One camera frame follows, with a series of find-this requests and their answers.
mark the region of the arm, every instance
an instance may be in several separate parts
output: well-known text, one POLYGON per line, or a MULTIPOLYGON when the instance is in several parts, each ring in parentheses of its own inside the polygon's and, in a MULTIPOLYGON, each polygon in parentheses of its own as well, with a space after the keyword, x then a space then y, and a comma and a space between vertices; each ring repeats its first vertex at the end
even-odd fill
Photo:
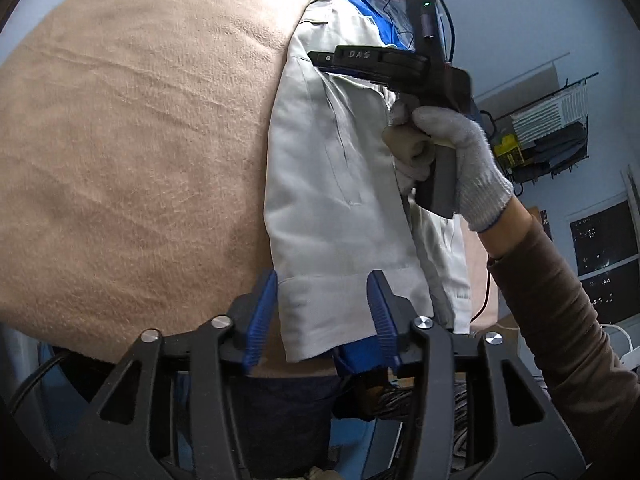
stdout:
POLYGON ((620 365, 577 276, 516 197, 479 236, 499 258, 491 274, 590 462, 637 402, 638 377, 620 365))
MULTIPOLYGON (((393 111, 394 124, 401 123, 398 116, 408 119, 407 110, 393 111)), ((638 401, 638 377, 621 367, 577 276, 513 196, 480 126, 444 108, 416 108, 412 119, 456 147, 456 211, 494 259, 490 272, 535 355, 554 405, 592 461, 598 444, 613 439, 638 401)))

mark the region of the blue gripper pad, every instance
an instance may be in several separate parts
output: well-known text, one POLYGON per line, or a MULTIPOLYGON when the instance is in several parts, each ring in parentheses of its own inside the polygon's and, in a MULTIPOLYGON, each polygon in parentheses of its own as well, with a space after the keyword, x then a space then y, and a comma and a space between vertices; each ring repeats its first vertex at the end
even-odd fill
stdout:
POLYGON ((397 371, 400 366, 398 329, 390 312, 394 295, 382 270, 372 270, 367 276, 367 302, 385 363, 397 371))
POLYGON ((255 304, 253 315, 246 327, 242 367, 249 371, 260 361, 262 347, 267 339, 273 311, 278 302, 278 277, 275 270, 263 273, 251 293, 255 304))

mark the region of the window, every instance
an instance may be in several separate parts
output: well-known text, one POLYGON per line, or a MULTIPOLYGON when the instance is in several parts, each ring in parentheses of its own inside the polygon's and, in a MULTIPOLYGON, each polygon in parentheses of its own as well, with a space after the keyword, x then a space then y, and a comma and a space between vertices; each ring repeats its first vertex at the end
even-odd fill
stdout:
POLYGON ((582 286, 600 323, 618 323, 640 312, 638 244, 629 205, 613 199, 570 223, 582 286))

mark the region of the black metal bracket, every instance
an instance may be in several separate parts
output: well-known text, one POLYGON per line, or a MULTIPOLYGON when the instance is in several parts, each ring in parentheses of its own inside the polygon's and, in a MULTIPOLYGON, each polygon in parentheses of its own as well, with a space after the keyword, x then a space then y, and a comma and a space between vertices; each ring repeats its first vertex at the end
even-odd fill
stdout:
POLYGON ((395 296, 381 270, 369 275, 367 298, 389 366, 415 378, 397 479, 574 480, 585 471, 558 412, 499 334, 450 334, 395 296), (466 375, 469 427, 466 469, 451 474, 456 372, 466 375))
POLYGON ((145 330, 114 368, 69 438, 58 471, 65 480, 248 480, 228 379, 257 364, 276 304, 275 272, 225 316, 194 332, 145 330), (189 371, 194 471, 178 466, 176 373, 189 371))

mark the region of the black cable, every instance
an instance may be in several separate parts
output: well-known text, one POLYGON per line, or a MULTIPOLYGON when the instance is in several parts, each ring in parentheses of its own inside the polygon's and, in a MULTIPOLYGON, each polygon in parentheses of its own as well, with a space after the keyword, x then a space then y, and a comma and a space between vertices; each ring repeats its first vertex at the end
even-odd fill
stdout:
POLYGON ((486 292, 484 294, 484 303, 482 304, 482 308, 478 310, 478 313, 471 318, 471 323, 473 323, 476 319, 482 316, 482 313, 486 309, 487 304, 489 303, 489 291, 491 287, 491 274, 489 274, 489 269, 486 271, 486 292))
POLYGON ((449 50, 449 62, 453 62, 453 53, 456 50, 456 29, 453 27, 453 19, 451 18, 451 14, 449 12, 449 8, 444 0, 440 0, 442 4, 442 8, 444 9, 444 13, 447 15, 447 21, 449 21, 449 31, 451 34, 451 50, 449 50))
POLYGON ((489 117, 489 120, 491 121, 491 124, 494 127, 494 130, 492 131, 491 135, 487 137, 487 140, 491 142, 492 140, 494 140, 495 134, 498 133, 498 126, 495 124, 494 117, 489 112, 487 112, 486 110, 480 110, 480 113, 489 117))
MULTIPOLYGON (((386 8, 388 7, 388 5, 389 5, 390 3, 391 3, 391 0, 386 0, 386 4, 385 4, 385 6, 384 6, 384 7, 382 7, 382 12, 383 12, 384 14, 386 14, 386 16, 388 17, 388 19, 389 19, 389 23, 391 23, 391 25, 393 25, 393 24, 394 24, 394 20, 393 20, 393 18, 391 17, 391 14, 389 14, 389 13, 387 12, 387 10, 386 10, 386 8)), ((411 46, 412 46, 412 44, 414 44, 414 33, 413 33, 413 31, 411 31, 411 30, 402 30, 401 32, 398 32, 398 36, 399 36, 400 34, 410 34, 410 35, 411 35, 411 42, 409 43, 409 46, 408 46, 408 49, 409 49, 409 50, 411 50, 411 46)))
MULTIPOLYGON (((438 16, 438 18, 440 19, 440 27, 442 27, 442 30, 444 31, 444 22, 442 21, 442 16, 438 16)), ((444 32, 442 33, 442 39, 444 40, 444 51, 447 51, 447 35, 444 34, 444 32)))
POLYGON ((405 421, 411 412, 413 387, 390 387, 378 397, 371 415, 374 418, 405 421))
POLYGON ((18 389, 11 396, 11 399, 9 399, 9 402, 7 403, 7 408, 9 409, 9 413, 11 413, 12 415, 15 415, 15 412, 18 411, 18 408, 20 408, 20 405, 22 404, 26 396, 29 394, 29 392, 33 390, 34 386, 42 380, 42 378, 46 375, 46 373, 49 370, 51 370, 57 364, 60 364, 70 355, 71 355, 71 351, 63 350, 62 352, 54 355, 51 359, 43 362, 43 364, 41 364, 38 368, 36 368, 31 373, 31 375, 29 375, 29 377, 27 377, 22 382, 22 384, 18 386, 18 389))

